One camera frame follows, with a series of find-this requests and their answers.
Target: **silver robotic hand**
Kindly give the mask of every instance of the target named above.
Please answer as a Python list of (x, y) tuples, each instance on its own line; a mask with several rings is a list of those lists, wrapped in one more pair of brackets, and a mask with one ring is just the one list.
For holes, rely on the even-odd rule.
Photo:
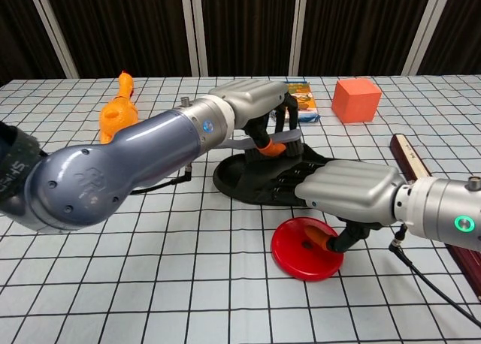
[(234, 81), (119, 131), (109, 144), (70, 146), (49, 156), (2, 124), (0, 211), (47, 233), (102, 222), (132, 189), (157, 183), (221, 144), (235, 128), (282, 104), (287, 92), (281, 82)]
[(481, 251), (478, 177), (467, 183), (425, 177), (406, 184), (394, 167), (336, 160), (306, 177), (295, 195), (354, 228), (400, 221), (418, 237)]

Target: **white grid tablecloth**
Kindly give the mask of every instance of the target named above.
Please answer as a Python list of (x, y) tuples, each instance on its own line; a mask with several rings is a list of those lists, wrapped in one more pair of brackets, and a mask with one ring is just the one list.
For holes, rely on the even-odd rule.
[[(356, 125), (342, 125), (330, 108), (337, 77), (271, 79), (310, 82), (321, 120), (301, 129), (323, 155), (396, 166), (389, 141), (403, 133), (433, 175), (481, 174), (480, 76), (372, 77), (383, 97), (374, 121)], [(146, 119), (230, 80), (137, 78), (133, 100)], [(0, 119), (47, 152), (95, 143), (98, 113), (116, 91), (114, 79), (15, 80), (0, 89)], [(320, 218), (338, 231), (343, 223), (220, 194), (213, 170), (232, 154), (212, 150), (196, 160), (190, 183), (129, 197), (106, 222), (72, 234), (36, 234), (0, 217), (0, 342), (481, 341), (480, 329), (386, 249), (391, 228), (356, 244), (331, 279), (289, 278), (271, 257), (274, 229), (293, 216)], [(481, 319), (443, 244), (408, 236), (404, 248)]]

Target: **orange cube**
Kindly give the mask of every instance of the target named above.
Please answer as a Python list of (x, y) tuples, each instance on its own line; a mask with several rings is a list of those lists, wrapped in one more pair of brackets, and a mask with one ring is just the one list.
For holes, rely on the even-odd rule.
[(381, 90), (368, 79), (338, 80), (332, 110), (344, 124), (373, 121)]

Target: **green indicator light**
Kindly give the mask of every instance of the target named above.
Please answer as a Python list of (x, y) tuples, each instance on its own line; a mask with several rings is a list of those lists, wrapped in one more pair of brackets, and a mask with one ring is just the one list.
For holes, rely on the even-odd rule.
[(469, 216), (461, 215), (454, 220), (454, 226), (463, 233), (470, 233), (474, 230), (474, 220)]

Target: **robotic hand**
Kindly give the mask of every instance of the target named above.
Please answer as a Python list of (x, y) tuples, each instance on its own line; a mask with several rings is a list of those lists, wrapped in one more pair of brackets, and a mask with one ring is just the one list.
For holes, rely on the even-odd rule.
[(411, 234), (481, 251), (481, 179), (423, 177), (407, 184), (394, 167), (334, 160), (295, 188), (307, 206), (346, 222), (338, 238), (316, 233), (326, 249), (345, 251), (369, 229), (403, 222)]
[(233, 81), (119, 131), (109, 144), (70, 146), (52, 155), (2, 123), (0, 211), (46, 233), (94, 225), (115, 213), (132, 189), (186, 166), (235, 128), (244, 128), (267, 155), (278, 155), (284, 145), (269, 141), (258, 122), (288, 97), (285, 83)]

